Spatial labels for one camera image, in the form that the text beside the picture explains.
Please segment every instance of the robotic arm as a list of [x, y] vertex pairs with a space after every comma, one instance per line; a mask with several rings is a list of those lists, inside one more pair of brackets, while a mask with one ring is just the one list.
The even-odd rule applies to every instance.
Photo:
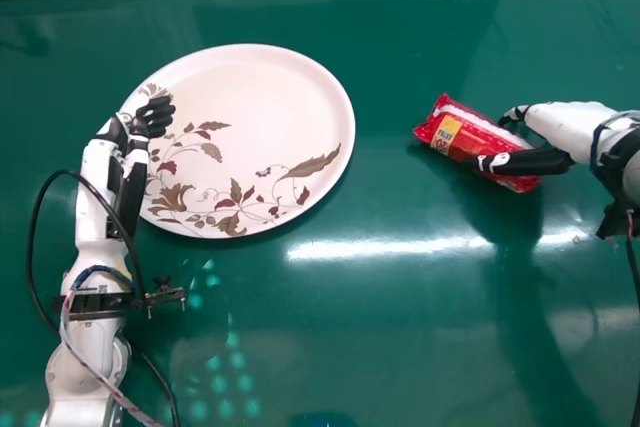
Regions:
[[549, 102], [514, 107], [498, 122], [524, 122], [550, 147], [477, 156], [472, 168], [500, 175], [554, 175], [575, 164], [591, 171], [613, 196], [600, 238], [640, 232], [640, 112], [617, 112], [598, 102]]
[[[130, 238], [135, 235], [144, 197], [149, 140], [166, 132], [174, 112], [169, 97], [151, 99], [134, 116], [113, 115], [84, 149], [81, 175], [112, 206]], [[123, 282], [131, 279], [131, 274], [124, 260], [127, 252], [122, 235], [100, 202], [80, 185], [76, 200], [78, 257], [63, 278], [62, 296], [69, 294], [76, 279], [87, 269], [94, 266], [107, 269], [93, 273], [83, 282], [71, 306], [67, 332], [74, 350], [115, 387], [127, 370], [130, 348], [120, 336], [124, 327], [122, 311], [113, 305], [121, 304], [122, 308], [134, 305], [132, 284]], [[110, 275], [109, 271], [114, 270], [121, 275]], [[145, 294], [142, 279], [137, 280], [143, 291], [140, 307], [150, 309], [148, 303], [163, 301], [156, 298], [158, 294]], [[169, 300], [184, 302], [182, 289], [164, 285], [160, 296], [167, 293]], [[103, 308], [105, 299], [112, 308]], [[104, 427], [121, 422], [122, 407], [114, 401], [112, 393], [64, 343], [49, 359], [45, 378], [50, 404], [41, 427]]]

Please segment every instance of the brown leaf pattern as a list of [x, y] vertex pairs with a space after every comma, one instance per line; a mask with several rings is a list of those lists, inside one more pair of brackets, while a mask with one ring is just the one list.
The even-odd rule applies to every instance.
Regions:
[[247, 190], [244, 195], [242, 196], [242, 201], [244, 202], [245, 200], [249, 200], [251, 198], [251, 196], [255, 193], [256, 189], [255, 186], [252, 186], [249, 190]]
[[216, 159], [220, 164], [222, 163], [222, 154], [220, 153], [220, 149], [214, 144], [202, 144], [200, 148], [209, 157]]
[[178, 166], [176, 165], [176, 163], [173, 160], [171, 160], [169, 162], [163, 162], [162, 164], [160, 164], [156, 169], [156, 172], [160, 172], [161, 170], [168, 170], [173, 175], [176, 175], [177, 168]]
[[216, 206], [213, 208], [213, 210], [218, 210], [218, 209], [221, 209], [222, 207], [235, 207], [235, 206], [236, 206], [236, 203], [233, 200], [224, 199], [218, 202]]
[[[149, 97], [154, 95], [170, 95], [165, 89], [161, 89], [155, 84], [147, 84], [147, 86], [141, 90], [144, 90], [144, 93]], [[231, 127], [231, 125], [209, 121], [200, 123], [196, 128], [195, 125], [190, 122], [182, 129], [182, 134], [177, 137], [175, 134], [167, 134], [164, 136], [165, 139], [173, 141], [168, 149], [165, 149], [164, 152], [162, 152], [161, 149], [153, 149], [150, 152], [154, 161], [160, 162], [162, 159], [159, 165], [152, 164], [157, 165], [155, 172], [153, 172], [153, 167], [150, 165], [150, 175], [146, 184], [146, 186], [149, 186], [154, 180], [157, 180], [160, 182], [161, 187], [155, 186], [155, 188], [159, 188], [159, 190], [155, 191], [157, 193], [154, 194], [145, 192], [146, 196], [152, 197], [152, 205], [148, 207], [147, 210], [156, 217], [162, 217], [157, 219], [158, 222], [181, 224], [193, 233], [203, 236], [206, 236], [206, 234], [199, 234], [198, 232], [210, 228], [217, 228], [229, 237], [246, 235], [248, 229], [247, 227], [243, 227], [242, 223], [247, 220], [252, 222], [260, 220], [261, 224], [275, 224], [277, 219], [280, 219], [287, 211], [303, 209], [305, 203], [311, 196], [311, 191], [304, 185], [300, 192], [300, 185], [296, 186], [296, 179], [309, 177], [322, 171], [340, 154], [341, 145], [339, 144], [335, 150], [328, 154], [323, 154], [320, 157], [311, 157], [309, 160], [301, 162], [291, 169], [287, 169], [287, 167], [281, 165], [273, 165], [256, 172], [255, 175], [259, 178], [268, 177], [272, 169], [275, 169], [275, 173], [280, 174], [277, 180], [275, 180], [277, 176], [274, 175], [271, 191], [264, 190], [269, 187], [265, 187], [263, 184], [260, 184], [262, 186], [258, 185], [259, 190], [256, 189], [255, 185], [251, 185], [251, 187], [245, 185], [245, 188], [249, 188], [243, 190], [240, 183], [236, 179], [231, 178], [229, 179], [231, 185], [229, 192], [218, 192], [211, 188], [202, 195], [198, 194], [198, 202], [205, 202], [206, 199], [212, 195], [209, 193], [210, 191], [215, 193], [213, 197], [215, 205], [209, 204], [209, 208], [213, 210], [207, 212], [198, 208], [195, 209], [196, 211], [194, 212], [190, 210], [193, 209], [193, 207], [187, 205], [184, 200], [185, 194], [194, 189], [194, 186], [177, 183], [170, 187], [166, 185], [165, 182], [171, 177], [158, 177], [158, 173], [168, 171], [175, 175], [179, 167], [179, 162], [173, 159], [178, 159], [177, 156], [182, 152], [193, 152], [194, 148], [199, 148], [206, 156], [216, 160], [218, 163], [222, 163], [222, 153], [214, 143], [215, 139], [213, 139], [213, 142], [211, 141], [211, 132], [227, 127]], [[284, 175], [281, 175], [282, 169], [285, 169]], [[281, 200], [283, 199], [282, 195], [276, 196], [276, 194], [274, 194], [273, 189], [284, 179], [293, 179], [293, 185], [291, 186], [291, 181], [289, 181], [289, 185], [287, 186], [288, 191], [293, 192], [293, 199], [291, 199], [291, 193], [289, 193], [288, 196], [284, 195], [284, 200]], [[278, 194], [284, 193], [281, 187]], [[161, 216], [162, 212], [171, 212], [173, 218]]]
[[309, 198], [309, 194], [310, 194], [309, 189], [307, 189], [307, 186], [305, 185], [304, 189], [302, 189], [302, 193], [300, 194], [300, 197], [298, 197], [298, 200], [296, 200], [296, 204], [304, 205], [304, 203]]
[[203, 122], [198, 126], [199, 129], [203, 130], [220, 130], [225, 127], [231, 127], [231, 125], [223, 124], [222, 122]]
[[231, 200], [236, 204], [239, 204], [242, 200], [242, 189], [240, 188], [240, 184], [236, 182], [236, 179], [231, 179]]
[[338, 154], [340, 153], [341, 144], [338, 144], [338, 147], [333, 152], [329, 153], [326, 157], [324, 154], [317, 159], [311, 158], [301, 164], [296, 165], [293, 169], [289, 170], [286, 174], [280, 177], [282, 179], [288, 179], [290, 177], [309, 177], [311, 174], [315, 174], [316, 172], [320, 172], [327, 165], [333, 162]]
[[154, 205], [160, 205], [162, 208], [157, 210], [155, 215], [160, 210], [169, 210], [171, 212], [185, 212], [187, 210], [187, 206], [184, 203], [184, 194], [187, 193], [190, 189], [193, 189], [193, 185], [185, 185], [176, 184], [170, 189], [164, 187], [160, 189], [160, 195], [162, 197], [153, 199], [151, 201]]
[[247, 233], [247, 228], [246, 227], [244, 229], [242, 229], [240, 232], [238, 232], [237, 229], [238, 229], [238, 223], [239, 222], [240, 222], [240, 217], [238, 216], [238, 213], [236, 212], [232, 216], [225, 217], [220, 222], [218, 222], [217, 227], [218, 227], [218, 229], [220, 229], [220, 232], [224, 232], [229, 237], [239, 237], [239, 236], [244, 235], [244, 234]]

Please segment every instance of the green table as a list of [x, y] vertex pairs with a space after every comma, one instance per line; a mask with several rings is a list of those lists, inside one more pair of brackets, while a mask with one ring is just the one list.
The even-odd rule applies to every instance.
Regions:
[[[327, 198], [276, 230], [198, 241], [142, 223], [148, 281], [171, 274], [190, 302], [185, 314], [132, 316], [128, 335], [171, 378], [185, 426], [298, 427], [313, 413], [332, 413], [332, 427], [627, 425], [640, 329], [623, 249], [594, 238], [604, 189], [579, 166], [510, 194], [411, 130], [442, 91], [494, 117], [561, 99], [637, 108], [638, 5], [0, 0], [0, 427], [36, 425], [58, 343], [24, 274], [41, 183], [78, 167], [148, 74], [236, 42], [324, 64], [351, 96], [358, 137]], [[47, 302], [75, 256], [75, 189], [56, 183], [43, 212], [36, 275]], [[167, 422], [142, 366], [124, 389]]]

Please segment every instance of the plate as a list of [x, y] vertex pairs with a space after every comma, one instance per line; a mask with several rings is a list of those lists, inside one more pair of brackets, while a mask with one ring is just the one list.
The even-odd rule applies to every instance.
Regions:
[[141, 216], [176, 234], [256, 234], [318, 203], [355, 141], [349, 97], [323, 66], [291, 50], [238, 44], [163, 67], [125, 101], [132, 113], [171, 95], [167, 135], [151, 141]]

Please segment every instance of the plastic wrapper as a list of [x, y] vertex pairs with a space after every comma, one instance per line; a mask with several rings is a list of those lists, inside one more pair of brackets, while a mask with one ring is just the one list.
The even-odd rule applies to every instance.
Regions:
[[[533, 148], [522, 137], [452, 100], [447, 94], [440, 96], [427, 121], [413, 132], [431, 148], [457, 162], [469, 161], [480, 155]], [[512, 177], [491, 172], [481, 172], [480, 175], [518, 193], [529, 192], [540, 182], [536, 176]]]

